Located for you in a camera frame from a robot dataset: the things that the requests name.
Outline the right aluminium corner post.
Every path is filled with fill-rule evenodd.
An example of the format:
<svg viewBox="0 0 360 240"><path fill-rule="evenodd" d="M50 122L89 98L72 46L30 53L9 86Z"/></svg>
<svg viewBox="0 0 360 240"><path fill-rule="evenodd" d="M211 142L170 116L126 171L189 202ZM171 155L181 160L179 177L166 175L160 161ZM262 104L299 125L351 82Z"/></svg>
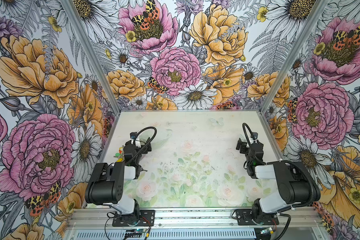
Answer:
<svg viewBox="0 0 360 240"><path fill-rule="evenodd" d="M281 69L278 72L276 80L272 87L270 88L269 93L267 94L264 102L261 105L260 113L264 113L266 109L269 107L270 103L274 100L274 97L278 93L278 89L282 86L290 67L292 66L294 60L296 59L299 50L303 47L304 43L308 39L312 30L316 27L317 22L319 21L319 17L324 12L329 1L322 0L316 1L311 13L309 14L305 25L302 28L302 32L297 34L296 41L293 44L291 50L289 51L285 62L283 63Z"/></svg>

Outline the left aluminium corner post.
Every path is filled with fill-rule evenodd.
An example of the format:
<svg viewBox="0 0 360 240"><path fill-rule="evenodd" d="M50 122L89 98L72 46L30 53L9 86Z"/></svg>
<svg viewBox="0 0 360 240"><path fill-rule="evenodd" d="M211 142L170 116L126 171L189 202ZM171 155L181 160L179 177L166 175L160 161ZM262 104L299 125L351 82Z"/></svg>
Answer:
<svg viewBox="0 0 360 240"><path fill-rule="evenodd" d="M119 117L121 113L121 108L117 103L117 100L114 96L114 93L110 87L108 80L106 79L106 74L92 46L91 40L86 32L86 28L82 23L82 21L80 20L80 16L75 8L73 1L62 1L62 6L66 11L66 14L68 16L70 23L72 24L73 29L75 30L78 40L81 42L83 46L83 49L95 71L95 74L99 78L99 81L111 104L113 112L116 114L117 117Z"/></svg>

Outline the aluminium front rail frame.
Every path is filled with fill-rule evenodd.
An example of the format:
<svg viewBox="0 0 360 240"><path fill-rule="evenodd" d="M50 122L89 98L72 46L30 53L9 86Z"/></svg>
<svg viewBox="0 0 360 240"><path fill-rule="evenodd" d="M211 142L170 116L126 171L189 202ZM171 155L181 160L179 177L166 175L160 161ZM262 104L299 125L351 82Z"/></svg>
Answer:
<svg viewBox="0 0 360 240"><path fill-rule="evenodd" d="M267 224L243 219L237 208L150 208L150 223L141 220L136 226L114 227L111 210L77 210L68 224L65 240L328 240L312 207L274 215Z"/></svg>

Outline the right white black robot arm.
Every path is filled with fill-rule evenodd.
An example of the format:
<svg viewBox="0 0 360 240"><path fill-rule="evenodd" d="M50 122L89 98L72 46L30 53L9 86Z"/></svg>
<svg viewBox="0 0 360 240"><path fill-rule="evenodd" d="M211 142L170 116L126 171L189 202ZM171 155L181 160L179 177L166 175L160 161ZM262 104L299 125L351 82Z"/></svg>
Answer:
<svg viewBox="0 0 360 240"><path fill-rule="evenodd" d="M242 124L245 139L239 139L236 149L246 156L244 169L252 179L275 180L274 193L256 199L249 212L255 225L265 224L278 214L295 208L307 207L321 198L318 184L301 162L278 160L264 162L264 144L258 140L248 124Z"/></svg>

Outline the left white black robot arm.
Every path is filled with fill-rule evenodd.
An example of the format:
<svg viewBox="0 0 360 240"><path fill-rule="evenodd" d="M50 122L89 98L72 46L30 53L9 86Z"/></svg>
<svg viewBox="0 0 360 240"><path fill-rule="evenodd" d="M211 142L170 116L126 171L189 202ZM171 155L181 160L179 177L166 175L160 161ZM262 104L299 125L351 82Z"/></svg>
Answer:
<svg viewBox="0 0 360 240"><path fill-rule="evenodd" d="M93 169L85 190L85 201L95 206L109 207L113 227L154 225L156 212L141 210L138 201L124 192L124 183L138 180L144 171L140 161L143 155L152 151L151 141L156 134L155 127L130 133L130 140L115 154L114 163L98 163Z"/></svg>

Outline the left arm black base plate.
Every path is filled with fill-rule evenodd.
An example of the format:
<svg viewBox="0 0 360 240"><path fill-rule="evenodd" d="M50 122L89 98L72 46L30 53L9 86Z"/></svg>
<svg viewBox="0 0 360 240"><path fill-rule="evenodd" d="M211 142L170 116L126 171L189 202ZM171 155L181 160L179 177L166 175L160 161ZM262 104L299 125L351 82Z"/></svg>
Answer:
<svg viewBox="0 0 360 240"><path fill-rule="evenodd" d="M152 227L155 222L156 211L140 210L129 215L114 217L113 227Z"/></svg>

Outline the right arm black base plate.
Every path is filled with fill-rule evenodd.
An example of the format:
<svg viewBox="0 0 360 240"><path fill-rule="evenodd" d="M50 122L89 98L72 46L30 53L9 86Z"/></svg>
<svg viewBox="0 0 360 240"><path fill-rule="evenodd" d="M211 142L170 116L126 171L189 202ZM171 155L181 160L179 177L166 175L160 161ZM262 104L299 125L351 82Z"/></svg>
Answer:
<svg viewBox="0 0 360 240"><path fill-rule="evenodd" d="M239 226L274 226L279 224L275 214L253 213L250 209L236 209L231 218L236 220Z"/></svg>

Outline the aluminium corner post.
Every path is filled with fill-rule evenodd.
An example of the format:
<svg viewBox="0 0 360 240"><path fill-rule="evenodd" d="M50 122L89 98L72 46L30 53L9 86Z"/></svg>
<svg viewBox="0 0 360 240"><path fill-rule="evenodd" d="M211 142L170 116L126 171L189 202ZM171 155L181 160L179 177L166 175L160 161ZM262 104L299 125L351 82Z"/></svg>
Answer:
<svg viewBox="0 0 360 240"><path fill-rule="evenodd" d="M319 17L324 12L329 1L322 0L316 1L311 13L309 14L305 25L302 28L302 32L297 34L296 41L293 44L291 50L289 51L285 62L283 63L281 69L278 72L276 80L272 87L270 88L269 93L267 94L264 102L261 105L260 113L264 113L266 109L269 107L270 103L274 100L274 97L278 93L278 89L282 86L290 67L292 66L294 60L296 59L299 50L303 47L304 43L308 39L312 30L316 27L317 22L319 21Z"/></svg>
<svg viewBox="0 0 360 240"><path fill-rule="evenodd" d="M83 49L95 71L95 74L99 78L99 81L111 104L113 112L116 114L117 117L119 117L121 113L121 108L117 103L117 100L114 96L114 93L110 87L108 80L106 79L106 74L92 46L91 40L86 32L86 28L82 23L82 21L80 20L80 16L75 8L73 1L62 1L62 6L66 11L66 14L68 16L70 23L72 24L73 29L75 30L78 40L81 42L83 46Z"/></svg>

